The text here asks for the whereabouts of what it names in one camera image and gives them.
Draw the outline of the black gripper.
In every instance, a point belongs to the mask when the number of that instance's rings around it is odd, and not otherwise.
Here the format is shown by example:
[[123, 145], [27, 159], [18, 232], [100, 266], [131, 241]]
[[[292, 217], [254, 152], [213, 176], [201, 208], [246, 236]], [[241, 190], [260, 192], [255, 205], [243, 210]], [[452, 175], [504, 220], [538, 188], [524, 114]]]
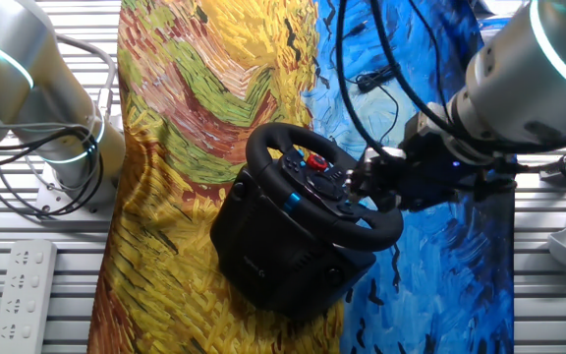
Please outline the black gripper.
[[[395, 189], [405, 153], [405, 173]], [[414, 134], [399, 148], [382, 147], [377, 152], [367, 147], [346, 172], [346, 192], [352, 203], [371, 198], [380, 212], [423, 210], [454, 201], [458, 192], [472, 192], [475, 172], [447, 149], [440, 135]]]

